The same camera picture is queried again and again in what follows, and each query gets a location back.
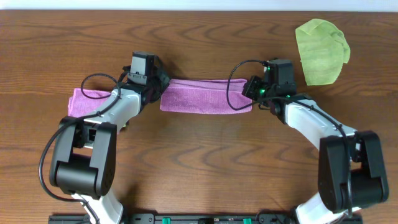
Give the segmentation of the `purple microfiber cloth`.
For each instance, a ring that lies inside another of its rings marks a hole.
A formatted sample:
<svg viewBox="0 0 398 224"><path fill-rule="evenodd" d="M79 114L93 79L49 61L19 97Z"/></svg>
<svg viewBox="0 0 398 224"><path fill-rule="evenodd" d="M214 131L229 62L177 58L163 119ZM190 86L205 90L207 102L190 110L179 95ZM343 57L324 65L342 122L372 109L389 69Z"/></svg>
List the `purple microfiber cloth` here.
<svg viewBox="0 0 398 224"><path fill-rule="evenodd" d="M252 110L252 103L242 95L245 79L227 80L179 80L172 79L161 96L162 111L192 114L239 114Z"/></svg>

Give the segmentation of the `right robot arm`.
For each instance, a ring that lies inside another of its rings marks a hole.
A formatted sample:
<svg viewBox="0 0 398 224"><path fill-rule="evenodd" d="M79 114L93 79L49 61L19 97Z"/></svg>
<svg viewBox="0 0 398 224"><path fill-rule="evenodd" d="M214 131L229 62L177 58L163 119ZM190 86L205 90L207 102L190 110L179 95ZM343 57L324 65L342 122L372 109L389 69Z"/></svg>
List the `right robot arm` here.
<svg viewBox="0 0 398 224"><path fill-rule="evenodd" d="M295 208L289 223L342 223L353 212L388 199L381 142L375 132L338 122L308 95L296 93L294 83L253 76L242 94L268 107L318 149L318 192Z"/></svg>

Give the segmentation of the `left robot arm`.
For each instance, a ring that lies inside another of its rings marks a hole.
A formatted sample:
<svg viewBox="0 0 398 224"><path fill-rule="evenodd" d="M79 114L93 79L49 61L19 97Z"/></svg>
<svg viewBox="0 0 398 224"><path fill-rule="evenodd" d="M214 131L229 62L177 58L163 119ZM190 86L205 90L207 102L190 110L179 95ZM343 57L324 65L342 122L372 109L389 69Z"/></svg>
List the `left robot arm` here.
<svg viewBox="0 0 398 224"><path fill-rule="evenodd" d="M111 188L117 135L147 104L160 99L169 81L161 65L148 65L141 72L126 67L99 107L80 117L64 117L44 152L54 147L49 181L67 197L50 196L80 203L89 223L121 223L124 207Z"/></svg>

